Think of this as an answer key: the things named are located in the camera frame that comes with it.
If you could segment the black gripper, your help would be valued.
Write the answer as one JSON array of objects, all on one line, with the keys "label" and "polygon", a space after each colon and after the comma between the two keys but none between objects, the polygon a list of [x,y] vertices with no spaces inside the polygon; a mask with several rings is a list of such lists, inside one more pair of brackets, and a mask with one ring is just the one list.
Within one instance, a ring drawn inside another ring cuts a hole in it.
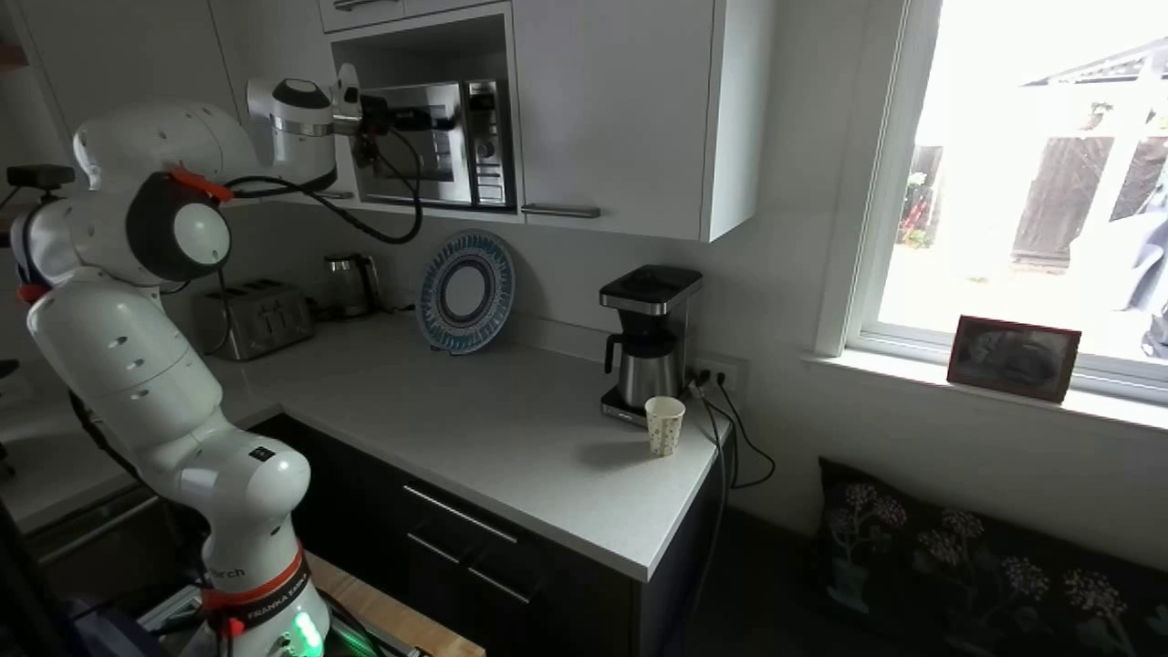
[{"label": "black gripper", "polygon": [[392,105],[383,98],[362,104],[362,126],[355,135],[355,162],[362,167],[372,167],[372,163],[404,167],[407,163],[407,142],[398,135],[398,128],[392,122]]}]

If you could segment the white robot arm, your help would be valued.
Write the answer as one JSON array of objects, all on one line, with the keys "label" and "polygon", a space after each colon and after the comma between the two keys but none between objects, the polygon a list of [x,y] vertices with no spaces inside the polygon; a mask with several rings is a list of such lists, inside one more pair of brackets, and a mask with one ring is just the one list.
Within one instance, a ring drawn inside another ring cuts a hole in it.
[{"label": "white robot arm", "polygon": [[332,614],[293,527],[309,465],[222,417],[218,380],[159,305],[230,257],[225,200],[329,188],[336,140],[362,126],[355,77],[286,77],[248,104],[270,122],[270,159],[207,104],[132,105],[72,131],[89,188],[16,227],[20,266],[45,277],[27,329],[113,452],[207,524],[192,643],[218,657],[326,657]]}]

